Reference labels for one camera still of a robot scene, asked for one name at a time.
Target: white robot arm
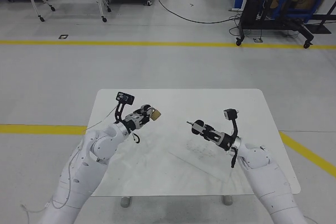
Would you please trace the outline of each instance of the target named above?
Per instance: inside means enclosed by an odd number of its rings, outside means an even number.
[[[203,121],[197,120],[192,125],[193,134],[198,134],[214,142],[225,151],[235,152],[231,167],[238,162],[253,189],[254,194],[269,212],[275,224],[307,224],[293,198],[290,184],[283,171],[263,147],[247,148],[245,142],[237,136],[235,119],[237,111],[224,111],[225,118],[233,122],[234,132],[230,136],[218,132]]]
[[[101,183],[118,145],[134,130],[148,123],[150,118],[156,120],[160,116],[150,105],[143,105],[122,120],[124,105],[131,105],[134,97],[119,92],[117,100],[116,122],[105,130],[85,134],[62,170],[56,192],[39,224],[73,224],[83,204]]]

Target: table top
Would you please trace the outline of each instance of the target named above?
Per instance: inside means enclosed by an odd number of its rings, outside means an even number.
[[[161,112],[119,145],[108,170],[92,196],[242,195],[253,194],[238,163],[230,168],[231,156],[191,133],[186,121],[198,119],[215,130],[231,134],[232,123],[223,111],[239,111],[238,136],[246,143],[266,146],[285,173],[293,194],[300,185],[292,168],[263,93],[257,89],[149,89],[100,90],[88,127],[103,120],[118,103],[117,92],[135,96],[126,105],[125,117],[143,104]],[[114,122],[111,114],[92,129]]]

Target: yellow floor line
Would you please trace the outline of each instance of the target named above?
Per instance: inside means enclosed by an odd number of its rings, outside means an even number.
[[[281,139],[283,143],[296,152],[298,152],[301,156],[310,160],[313,164],[325,170],[328,174],[334,176],[336,178],[336,167],[332,165],[330,162],[327,162],[317,154],[314,154],[311,150],[296,142],[294,139],[290,138],[286,134],[280,132]]]
[[[86,128],[86,126],[0,124],[0,133],[80,135]]]
[[[0,133],[3,134],[67,134],[80,135],[86,126],[63,126],[63,125],[25,125],[25,124],[0,124]],[[305,146],[299,144],[286,134],[280,132],[283,143],[300,155],[310,160],[316,166],[325,170],[336,178],[336,167],[327,162]]]
[[[193,46],[210,48],[280,48],[303,49],[300,44],[154,42],[154,41],[84,41],[84,40],[0,40],[0,45],[90,45],[90,46]],[[336,50],[336,45],[312,45],[309,49]]]

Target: gray floor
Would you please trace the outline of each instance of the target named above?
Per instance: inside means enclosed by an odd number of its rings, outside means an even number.
[[[198,25],[151,7],[114,5],[100,20],[95,1],[38,3],[41,23],[29,2],[0,2],[0,40],[235,42],[233,22]],[[200,21],[217,21],[231,1],[162,1]],[[336,44],[331,35],[314,43]],[[254,32],[246,39],[253,43]],[[265,43],[301,44],[263,31]],[[0,45],[0,123],[86,125],[101,88],[259,88],[279,130],[336,166],[336,50],[185,48],[133,46]],[[26,223],[20,208],[41,208],[79,136],[0,134],[0,223]],[[336,223],[336,180],[287,148],[302,191],[296,200],[319,224]],[[94,197],[76,223],[271,223],[253,195],[225,207],[215,197]],[[32,223],[40,215],[32,216]]]

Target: table leg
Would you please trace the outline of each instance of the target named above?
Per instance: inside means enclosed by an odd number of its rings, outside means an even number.
[[[223,195],[222,202],[226,206],[231,206],[233,204],[233,197],[231,195]]]
[[[122,208],[128,208],[132,197],[121,197],[121,206]]]

